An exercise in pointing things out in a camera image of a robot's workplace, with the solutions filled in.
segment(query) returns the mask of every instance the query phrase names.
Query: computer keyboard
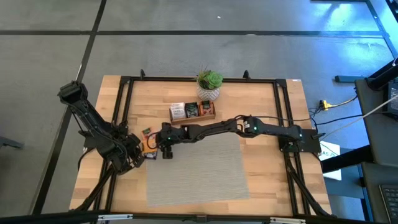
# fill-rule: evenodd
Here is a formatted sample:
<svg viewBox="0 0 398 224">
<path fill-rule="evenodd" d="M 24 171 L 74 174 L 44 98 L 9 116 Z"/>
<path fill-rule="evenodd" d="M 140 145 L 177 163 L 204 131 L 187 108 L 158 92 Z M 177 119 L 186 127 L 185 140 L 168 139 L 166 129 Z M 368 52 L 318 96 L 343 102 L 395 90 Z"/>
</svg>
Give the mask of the computer keyboard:
<svg viewBox="0 0 398 224">
<path fill-rule="evenodd" d="M 398 223 L 398 185 L 380 185 L 380 191 L 390 223 Z"/>
</svg>

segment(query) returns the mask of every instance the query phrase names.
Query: wooden tray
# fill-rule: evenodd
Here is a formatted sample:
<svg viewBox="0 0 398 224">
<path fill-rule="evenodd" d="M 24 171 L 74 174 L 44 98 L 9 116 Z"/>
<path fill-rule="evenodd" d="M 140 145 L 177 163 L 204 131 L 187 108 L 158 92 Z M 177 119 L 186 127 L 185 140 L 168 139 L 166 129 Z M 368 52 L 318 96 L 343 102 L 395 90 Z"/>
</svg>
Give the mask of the wooden tray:
<svg viewBox="0 0 398 224">
<path fill-rule="evenodd" d="M 170 121 L 171 121 L 172 125 L 175 125 L 175 124 L 183 124 L 183 123 L 192 123 L 192 122 L 196 122 L 196 121 L 205 121 L 208 119 L 215 119 L 216 118 L 216 108 L 214 107 L 213 102 L 211 102 L 211 104 L 213 105 L 213 114 L 198 116 L 198 117 L 193 117 L 193 118 L 184 118 L 184 119 L 173 120 L 172 111 L 169 109 Z"/>
</svg>

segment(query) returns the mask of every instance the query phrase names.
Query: desk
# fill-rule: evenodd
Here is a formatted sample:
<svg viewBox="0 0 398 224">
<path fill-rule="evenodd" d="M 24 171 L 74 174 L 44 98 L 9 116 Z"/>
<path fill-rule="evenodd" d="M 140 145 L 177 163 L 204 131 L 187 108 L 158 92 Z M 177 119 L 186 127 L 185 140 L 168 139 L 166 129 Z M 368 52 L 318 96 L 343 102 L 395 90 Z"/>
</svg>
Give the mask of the desk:
<svg viewBox="0 0 398 224">
<path fill-rule="evenodd" d="M 111 121 L 118 93 L 120 76 L 104 76 L 99 91 L 96 109 L 106 120 Z M 308 118 L 307 103 L 300 80 L 287 80 L 290 105 L 294 119 Z M 282 89 L 280 101 L 286 117 Z M 198 101 L 195 82 L 135 81 L 129 107 L 129 130 L 137 136 L 149 126 L 159 128 L 162 122 L 169 122 L 171 103 Z M 216 119 L 200 121 L 204 125 L 237 114 L 277 116 L 272 85 L 263 83 L 223 83 L 219 98 L 215 101 Z M 121 118 L 123 109 L 119 110 Z M 262 119 L 263 122 L 278 125 L 276 119 Z M 303 128 L 311 128 L 310 121 L 296 122 Z M 248 182 L 250 199 L 226 200 L 190 205 L 148 207 L 146 203 L 146 163 L 118 176 L 112 201 L 112 212 L 126 213 L 174 213 L 208 215 L 280 215 L 291 216 L 287 175 L 284 158 L 279 151 L 275 136 L 258 136 L 253 139 L 239 138 L 243 154 L 244 171 Z M 312 154 L 301 153 L 305 183 L 317 202 L 331 212 L 320 163 Z M 70 208 L 79 206 L 98 182 L 102 158 L 93 151 L 82 160 L 73 191 Z M 107 186 L 103 198 L 108 192 Z M 298 210 L 303 213 L 300 191 L 295 188 Z"/>
<path fill-rule="evenodd" d="M 355 81 L 356 92 L 363 114 L 383 103 L 383 91 L 373 91 L 366 80 Z M 364 119 L 370 145 L 322 161 L 323 171 L 330 172 L 361 162 L 375 162 L 380 165 L 398 167 L 396 133 L 398 123 L 383 114 L 374 114 Z"/>
<path fill-rule="evenodd" d="M 379 185 L 397 185 L 398 168 L 367 162 L 361 163 L 361 168 L 373 220 L 380 223 L 389 223 Z"/>
</svg>

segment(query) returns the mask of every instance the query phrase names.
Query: succulent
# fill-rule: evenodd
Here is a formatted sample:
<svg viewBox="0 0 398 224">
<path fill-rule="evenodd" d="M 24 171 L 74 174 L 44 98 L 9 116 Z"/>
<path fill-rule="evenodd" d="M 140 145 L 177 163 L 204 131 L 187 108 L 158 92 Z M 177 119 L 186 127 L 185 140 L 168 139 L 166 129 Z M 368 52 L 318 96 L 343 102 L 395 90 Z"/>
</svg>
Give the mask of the succulent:
<svg viewBox="0 0 398 224">
<path fill-rule="evenodd" d="M 206 90 L 214 90 L 221 86 L 223 82 L 222 74 L 211 70 L 200 70 L 198 75 L 199 85 Z"/>
</svg>

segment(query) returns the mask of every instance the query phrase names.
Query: floor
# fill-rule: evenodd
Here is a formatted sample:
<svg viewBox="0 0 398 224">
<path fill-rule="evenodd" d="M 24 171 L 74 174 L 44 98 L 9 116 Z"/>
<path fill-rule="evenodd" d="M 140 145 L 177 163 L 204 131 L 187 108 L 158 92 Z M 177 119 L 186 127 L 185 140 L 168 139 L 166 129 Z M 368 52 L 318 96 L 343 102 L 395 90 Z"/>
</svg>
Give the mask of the floor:
<svg viewBox="0 0 398 224">
<path fill-rule="evenodd" d="M 2 0 L 0 30 L 91 30 L 101 0 Z M 398 49 L 398 23 L 386 3 L 371 0 Z M 363 2 L 309 0 L 112 0 L 99 30 L 296 30 L 375 31 Z M 29 213 L 65 107 L 59 88 L 76 78 L 87 35 L 0 35 L 0 136 L 25 144 L 0 150 L 0 217 Z M 368 76 L 391 61 L 383 39 L 370 37 L 251 35 L 101 35 L 84 73 L 95 104 L 103 75 L 193 76 L 201 66 L 226 77 L 299 78 L 308 107 L 355 95 L 335 75 Z M 355 101 L 317 115 L 318 122 L 358 114 Z M 330 132 L 346 124 L 320 127 Z M 70 122 L 44 212 L 68 210 L 83 138 Z M 368 143 L 363 122 L 327 141 L 354 148 Z M 359 199 L 330 197 L 339 217 L 363 219 Z"/>
</svg>

